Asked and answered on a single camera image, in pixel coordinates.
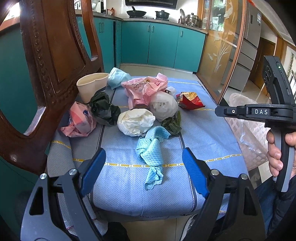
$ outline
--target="snack wrapper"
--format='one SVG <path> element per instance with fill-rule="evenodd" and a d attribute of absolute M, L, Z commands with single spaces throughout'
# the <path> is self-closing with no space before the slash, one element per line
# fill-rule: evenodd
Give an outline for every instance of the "snack wrapper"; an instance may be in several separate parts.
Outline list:
<path fill-rule="evenodd" d="M 125 88 L 125 94 L 128 96 L 128 107 L 148 108 L 151 96 L 157 91 L 165 90 L 168 87 L 168 78 L 158 73 L 154 77 L 135 78 L 122 82 L 121 86 Z"/>
<path fill-rule="evenodd" d="M 96 127 L 96 121 L 85 104 L 74 102 L 70 110 L 68 126 L 61 131 L 68 137 L 87 137 Z"/>
<path fill-rule="evenodd" d="M 187 110 L 195 110 L 205 107 L 195 92 L 181 92 L 176 95 L 178 105 Z"/>

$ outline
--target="pink plastic bag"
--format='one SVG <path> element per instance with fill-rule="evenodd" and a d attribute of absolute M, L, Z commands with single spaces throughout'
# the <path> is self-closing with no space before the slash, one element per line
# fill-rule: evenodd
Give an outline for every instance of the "pink plastic bag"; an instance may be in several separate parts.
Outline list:
<path fill-rule="evenodd" d="M 151 96 L 157 91 L 165 90 L 168 86 L 168 78 L 158 73 L 154 77 L 135 78 L 121 83 L 128 96 L 128 107 L 133 109 L 136 105 L 148 106 Z"/>
<path fill-rule="evenodd" d="M 69 113 L 69 125 L 61 128 L 65 136 L 87 137 L 96 127 L 96 121 L 85 104 L 75 101 Z"/>

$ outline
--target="finger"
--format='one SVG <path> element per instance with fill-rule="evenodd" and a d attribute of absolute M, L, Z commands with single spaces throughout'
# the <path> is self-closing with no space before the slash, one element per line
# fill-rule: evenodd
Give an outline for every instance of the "finger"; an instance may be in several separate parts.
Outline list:
<path fill-rule="evenodd" d="M 271 131 L 267 132 L 266 140 L 267 140 L 270 144 L 274 144 L 274 135 L 272 134 Z"/>
<path fill-rule="evenodd" d="M 269 163 L 269 170 L 270 170 L 270 173 L 274 176 L 274 177 L 277 177 L 279 175 L 279 171 L 277 169 L 274 169 L 270 163 Z"/>
<path fill-rule="evenodd" d="M 268 143 L 268 152 L 271 157 L 277 160 L 281 159 L 281 151 L 275 146 L 275 144 Z"/>
<path fill-rule="evenodd" d="M 286 143 L 290 146 L 296 146 L 296 132 L 287 134 L 285 136 Z"/>
<path fill-rule="evenodd" d="M 269 166 L 273 167 L 274 169 L 280 171 L 283 169 L 283 163 L 280 160 L 277 160 L 270 156 L 269 152 L 267 153 L 267 158 L 269 161 Z"/>

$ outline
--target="tiled floor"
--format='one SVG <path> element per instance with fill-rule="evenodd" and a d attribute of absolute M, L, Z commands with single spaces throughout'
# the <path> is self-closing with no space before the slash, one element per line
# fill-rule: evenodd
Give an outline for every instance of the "tiled floor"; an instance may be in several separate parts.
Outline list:
<path fill-rule="evenodd" d="M 196 80 L 199 79 L 195 74 L 180 71 L 175 69 L 167 69 L 162 67 L 143 66 L 143 65 L 121 65 L 120 69 L 129 73 L 131 76 L 156 76 L 162 73 L 167 77 Z M 248 81 L 243 95 L 256 100 L 260 90 L 251 81 Z M 225 100 L 229 102 L 229 96 L 232 93 L 239 93 L 239 91 L 228 88 L 225 94 Z M 258 97 L 258 103 L 267 103 L 268 98 L 261 94 Z M 259 167 L 262 182 L 268 179 L 271 174 L 268 163 L 262 164 Z M 131 241 L 179 241 L 184 225 L 190 216 L 180 216 L 178 218 L 171 218 L 157 221 L 139 221 L 131 223 L 122 223 L 127 229 L 128 236 Z"/>
<path fill-rule="evenodd" d="M 229 104 L 229 97 L 232 93 L 240 93 L 260 104 L 266 104 L 269 101 L 269 98 L 266 97 L 262 92 L 260 93 L 260 89 L 250 80 L 247 81 L 245 88 L 243 91 L 238 91 L 231 87 L 228 87 L 225 94 L 224 99 Z"/>

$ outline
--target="metal screw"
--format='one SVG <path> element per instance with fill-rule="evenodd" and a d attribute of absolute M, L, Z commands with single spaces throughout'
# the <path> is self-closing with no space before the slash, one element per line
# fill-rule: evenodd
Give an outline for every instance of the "metal screw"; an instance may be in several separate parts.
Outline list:
<path fill-rule="evenodd" d="M 247 176 L 246 174 L 242 174 L 242 175 L 241 175 L 241 178 L 242 178 L 243 180 L 247 180 L 247 179 L 248 179 L 248 176 Z"/>
<path fill-rule="evenodd" d="M 69 174 L 70 174 L 71 176 L 74 176 L 76 173 L 77 173 L 77 170 L 76 170 L 76 169 L 71 169 L 71 170 L 69 171 Z"/>
<path fill-rule="evenodd" d="M 47 178 L 47 174 L 46 173 L 42 173 L 41 175 L 40 175 L 40 179 L 45 179 L 45 178 Z"/>
<path fill-rule="evenodd" d="M 211 170 L 211 174 L 212 174 L 213 176 L 218 176 L 218 175 L 219 175 L 219 171 L 216 170 L 216 169 L 213 169 L 213 170 Z"/>

